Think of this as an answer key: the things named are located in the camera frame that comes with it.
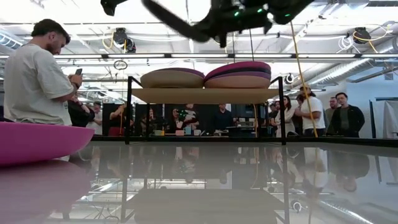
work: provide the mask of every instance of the wooden shelf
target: wooden shelf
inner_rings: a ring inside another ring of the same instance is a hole
[[[259,104],[278,95],[278,89],[142,88],[132,95],[146,103]]]

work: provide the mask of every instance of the smartphone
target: smartphone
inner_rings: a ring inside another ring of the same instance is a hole
[[[78,70],[76,70],[75,75],[81,75],[82,71],[83,71],[83,69],[79,68]]]

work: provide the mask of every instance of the beige t-shirt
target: beige t-shirt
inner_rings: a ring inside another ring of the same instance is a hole
[[[71,94],[73,86],[53,55],[38,45],[24,45],[9,56],[4,92],[5,107],[17,122],[72,125],[68,103],[54,99]]]

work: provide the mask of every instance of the reflective surface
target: reflective surface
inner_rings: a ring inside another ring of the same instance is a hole
[[[63,161],[1,169],[1,223],[396,223],[398,153],[387,150],[91,142]]]

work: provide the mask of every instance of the black shirt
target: black shirt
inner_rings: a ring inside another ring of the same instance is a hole
[[[225,130],[226,127],[234,126],[234,121],[230,111],[225,110],[222,113],[220,110],[214,116],[214,125],[216,130]]]

